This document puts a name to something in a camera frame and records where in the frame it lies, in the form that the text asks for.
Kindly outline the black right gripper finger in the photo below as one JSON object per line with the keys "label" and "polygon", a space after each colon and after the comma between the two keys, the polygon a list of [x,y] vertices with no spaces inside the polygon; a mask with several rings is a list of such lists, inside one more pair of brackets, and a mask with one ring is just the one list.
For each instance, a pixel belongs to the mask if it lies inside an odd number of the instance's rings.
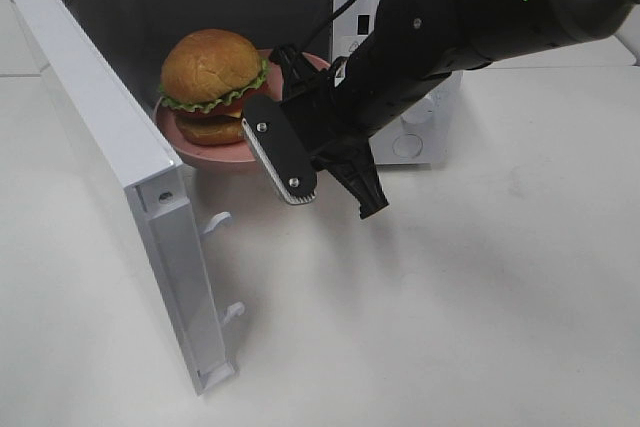
{"label": "black right gripper finger", "polygon": [[389,205],[366,137],[330,142],[315,155],[314,163],[328,171],[358,201],[361,219]]}
{"label": "black right gripper finger", "polygon": [[320,59],[316,65],[316,57],[300,53],[292,44],[275,47],[268,60],[276,66],[280,73],[280,83],[269,80],[269,92],[273,100],[287,101],[297,96],[309,97],[318,102],[330,100],[329,67]]}

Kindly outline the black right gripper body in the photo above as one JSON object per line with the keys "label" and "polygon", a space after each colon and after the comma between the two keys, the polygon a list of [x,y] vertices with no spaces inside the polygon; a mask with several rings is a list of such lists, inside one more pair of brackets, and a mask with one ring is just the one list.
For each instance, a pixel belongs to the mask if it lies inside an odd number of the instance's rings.
{"label": "black right gripper body", "polygon": [[367,56],[340,58],[329,68],[330,100],[297,96],[284,101],[283,112],[317,171],[315,155],[330,142],[366,137],[379,127],[374,119],[380,101],[380,66]]}

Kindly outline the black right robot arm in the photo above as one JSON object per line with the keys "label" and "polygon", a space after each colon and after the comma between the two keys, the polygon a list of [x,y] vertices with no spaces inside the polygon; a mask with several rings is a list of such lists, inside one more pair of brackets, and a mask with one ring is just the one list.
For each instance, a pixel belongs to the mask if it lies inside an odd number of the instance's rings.
{"label": "black right robot arm", "polygon": [[380,0],[372,32],[316,70],[300,48],[276,47],[283,74],[263,162],[286,202],[315,194],[329,172],[362,217],[387,205],[369,141],[453,72],[613,35],[639,0]]}

